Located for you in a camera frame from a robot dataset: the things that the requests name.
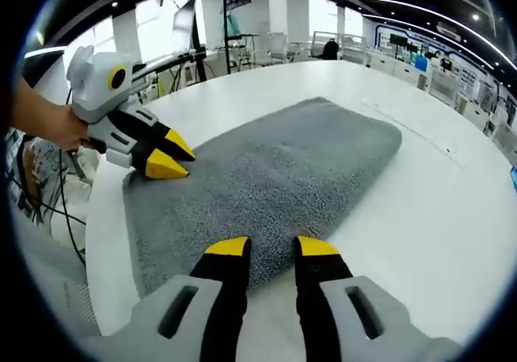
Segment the window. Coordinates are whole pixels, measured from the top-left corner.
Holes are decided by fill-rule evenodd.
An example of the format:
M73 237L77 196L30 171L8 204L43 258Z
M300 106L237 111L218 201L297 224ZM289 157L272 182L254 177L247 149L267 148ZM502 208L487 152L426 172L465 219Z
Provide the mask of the window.
M172 52L174 14L186 2L187 0L163 0L163 6L158 6L156 0L147 0L137 4L135 10L137 34L143 62L152 61ZM197 2L196 10L200 9L200 3ZM206 39L202 16L197 16L197 26L200 42L203 43Z
M70 43L63 53L63 64L65 72L79 47L87 45L94 46L94 53L113 53L116 51L115 39L113 38L113 22L111 17L105 19L82 33L76 40Z
M363 16L350 8L345 8L345 33L348 35L363 35Z
M329 0L309 0L309 34L338 32L338 6Z

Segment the gray gripper housing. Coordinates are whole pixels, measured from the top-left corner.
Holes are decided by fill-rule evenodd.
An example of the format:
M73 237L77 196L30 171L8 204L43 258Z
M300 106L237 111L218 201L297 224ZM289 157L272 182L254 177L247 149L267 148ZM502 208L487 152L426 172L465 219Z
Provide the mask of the gray gripper housing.
M149 131L158 118L149 110L143 108L138 101L129 98L112 110L125 112L149 126ZM132 165L131 150L138 142L120 131L108 118L103 116L99 121L88 125L88 134L106 145L106 159L118 166L129 168Z
M460 346L413 326L407 308L365 276L320 283L347 362L446 362Z
M133 308L127 326L112 336L89 338L86 351L107 361L199 362L221 285L176 275ZM407 308L367 277L320 286L346 362L447 362L460 352L450 339L430 338L413 326Z
M132 310L129 324L107 337L86 340L102 361L199 362L204 329L220 281L176 275Z

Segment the desk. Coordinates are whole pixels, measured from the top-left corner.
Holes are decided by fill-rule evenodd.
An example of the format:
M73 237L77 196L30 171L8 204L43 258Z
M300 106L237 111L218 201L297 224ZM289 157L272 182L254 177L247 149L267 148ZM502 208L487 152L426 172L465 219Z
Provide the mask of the desk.
M465 343L517 265L517 196L510 163L459 113L406 82L345 61L232 74L149 109L196 147L319 95L395 124L403 136L395 158L329 242L354 275L370 277L403 302L415 326ZM128 322L138 301L122 198L127 173L102 158L89 202L86 270L104 335ZM293 271L249 295L237 360L303 360L295 298Z

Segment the ceiling light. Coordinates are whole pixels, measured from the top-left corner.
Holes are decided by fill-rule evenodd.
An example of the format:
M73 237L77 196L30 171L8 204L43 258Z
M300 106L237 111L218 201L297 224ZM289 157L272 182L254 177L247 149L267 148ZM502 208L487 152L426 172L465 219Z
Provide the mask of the ceiling light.
M460 23L457 20L454 20L446 15L442 15L441 13L432 11L430 9L424 8L422 6L417 6L413 4L409 4L408 2L402 2L402 1L396 1L396 0L369 0L369 1L378 1L378 2L390 2L392 4L402 5L402 6L408 6L410 8L418 9L419 11L424 11L427 13L431 13L432 15L438 16L441 19L445 19L451 23L454 23L458 27L461 27L465 29L466 31L470 32L472 35L476 36L478 39L485 42L486 45L488 45L490 48L492 48L500 57L502 57L511 67L517 71L517 65L514 64L514 62L501 50L499 47L497 47L494 43L492 43L490 40L485 38L482 34L474 31L471 27L467 27L465 24Z
M458 44L457 41L453 40L453 39L450 39L444 35L440 35L439 33L436 33L436 32L433 32L431 31L430 29L427 29L427 28L424 28L424 27L420 27L418 25L414 25L414 24L411 24L411 23L407 23L406 21L401 21L401 20L396 20L396 19L390 19L388 17L380 17L380 16L377 16L377 15L363 15L363 17L366 17L366 18L371 18L371 19L386 19L388 21L393 21L395 23L399 23L399 24L404 24L404 25L407 25L408 27L413 27L413 28L417 28L417 29L420 29L421 31L424 31L424 32L427 32L427 33L430 33L432 35L437 35L439 38L441 38L442 40L446 40L450 43L453 43L454 45L456 45L457 47L460 47L461 49L463 49L465 52L469 53L470 55L472 55L473 57L475 57L476 59L478 59L481 63L484 63L485 65L487 65L489 67L489 69L494 69L494 67L492 67L492 65L486 61L485 59L479 57L479 55L477 55L476 53L473 53L471 50L469 50L468 48L466 47L463 47L461 44Z
M43 33L40 31L36 32L36 39L40 42L41 45L45 43L45 38L43 37Z
M23 58L27 59L28 57L35 57L36 55L43 55L44 53L59 53L66 50L66 46L62 47L49 47L49 48L42 48L37 49L36 51L30 51L29 53L26 53Z

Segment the human hand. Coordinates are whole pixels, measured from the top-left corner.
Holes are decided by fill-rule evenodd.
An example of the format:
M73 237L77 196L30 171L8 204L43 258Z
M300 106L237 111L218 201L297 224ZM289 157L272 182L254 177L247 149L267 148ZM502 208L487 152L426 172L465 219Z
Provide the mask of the human hand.
M52 123L48 129L48 139L64 150L77 149L80 145L91 148L88 127L72 110L71 105L57 106L48 117Z

